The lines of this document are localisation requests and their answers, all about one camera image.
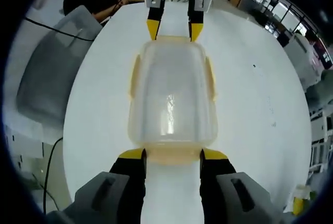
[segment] chair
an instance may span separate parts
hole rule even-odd
[[[102,26],[80,6],[54,27],[94,39]],[[34,121],[63,128],[70,91],[92,42],[50,31],[35,48],[16,97],[18,112]]]

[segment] clear plastic box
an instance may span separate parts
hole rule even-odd
[[[210,61],[188,38],[146,43],[135,61],[130,94],[129,137],[151,160],[199,158],[217,136]]]

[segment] person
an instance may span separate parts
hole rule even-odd
[[[305,38],[309,41],[311,46],[313,46],[318,41],[318,37],[311,30],[307,30],[305,33]]]
[[[109,16],[114,15],[121,6],[128,3],[128,0],[64,0],[63,12],[67,15],[83,5],[101,23]]]
[[[333,104],[333,70],[324,70],[318,84],[309,87],[305,93],[310,113],[328,104]]]

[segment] white table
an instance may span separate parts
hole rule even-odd
[[[134,148],[127,135],[129,86],[134,58],[150,41],[147,15],[144,4],[122,7],[97,36],[75,79],[63,142],[72,199]],[[159,34],[188,36],[187,26],[187,5],[166,3]],[[296,184],[305,183],[311,153],[308,108],[291,62],[268,32],[220,10],[205,14],[197,42],[216,76],[219,133],[209,148],[228,155],[282,209]],[[197,163],[148,163],[147,170],[142,223],[203,223]]]

